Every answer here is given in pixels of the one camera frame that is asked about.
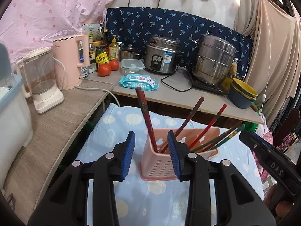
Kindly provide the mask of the person's right hand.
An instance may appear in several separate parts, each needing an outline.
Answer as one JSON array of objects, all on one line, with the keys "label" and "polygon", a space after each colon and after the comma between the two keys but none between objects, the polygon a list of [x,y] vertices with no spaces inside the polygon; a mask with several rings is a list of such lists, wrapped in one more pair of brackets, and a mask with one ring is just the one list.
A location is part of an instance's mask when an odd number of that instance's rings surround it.
[{"label": "person's right hand", "polygon": [[[268,190],[267,194],[264,197],[263,202],[265,203],[266,206],[269,207],[270,202],[271,202],[271,198],[276,190],[276,184],[274,184],[273,186],[270,187],[270,189]],[[278,205],[275,208],[275,212],[277,214],[278,217],[280,218],[284,218],[289,211],[292,209],[293,204],[289,203],[289,202],[279,202]]]}]

